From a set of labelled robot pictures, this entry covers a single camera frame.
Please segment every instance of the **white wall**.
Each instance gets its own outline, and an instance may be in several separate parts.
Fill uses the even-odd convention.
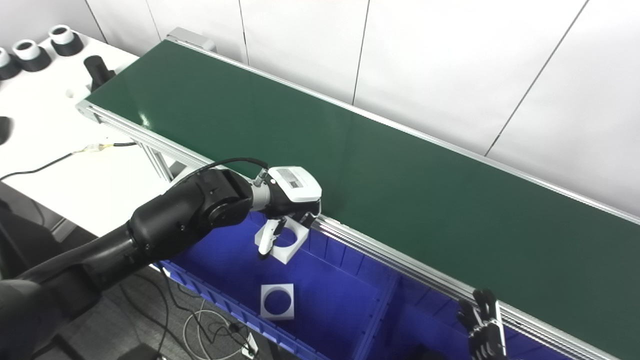
[[[192,29],[225,56],[640,216],[635,1],[590,2],[508,122],[584,2],[89,0],[107,41],[135,54]]]
[[[104,41],[84,0],[0,0],[0,47],[10,49],[25,38],[41,42],[58,24]]]
[[[589,3],[488,156],[640,215],[638,19]]]

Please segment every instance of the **white table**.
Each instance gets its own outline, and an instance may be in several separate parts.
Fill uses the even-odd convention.
[[[42,42],[52,58],[49,67],[0,81],[0,116],[14,123],[12,136],[0,145],[0,176],[33,170],[90,143],[131,141],[87,120],[74,105],[89,94],[86,57],[100,55],[116,72],[137,57],[81,38],[85,48],[70,57],[58,56],[50,41]],[[4,182],[97,236],[122,225],[139,205],[170,185],[138,146],[75,154],[41,172]]]

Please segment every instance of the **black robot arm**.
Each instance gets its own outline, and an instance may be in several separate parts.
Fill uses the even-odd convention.
[[[94,306],[102,291],[179,254],[214,228],[239,224],[252,208],[266,205],[264,189],[256,191],[230,170],[197,172],[109,234],[0,281],[0,359],[29,359],[62,325]]]

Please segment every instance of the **conveyor belt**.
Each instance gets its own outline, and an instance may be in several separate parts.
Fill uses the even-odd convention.
[[[322,232],[452,297],[489,287],[514,328],[576,359],[636,356],[640,220],[172,40],[79,109],[187,165],[303,166]]]

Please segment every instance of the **black cylinder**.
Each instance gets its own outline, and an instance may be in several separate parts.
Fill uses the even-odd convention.
[[[107,65],[105,65],[102,58],[97,55],[84,59],[84,67],[86,67],[86,70],[93,79],[91,83],[92,92],[116,76],[115,71],[107,69]]]
[[[57,25],[49,30],[51,46],[60,56],[72,56],[84,48],[80,36],[66,25]]]
[[[32,40],[21,40],[13,46],[18,63],[26,71],[40,71],[51,63],[51,57],[45,49]]]
[[[0,80],[11,79],[16,76],[20,70],[22,69],[20,65],[18,65],[15,56],[0,47]]]

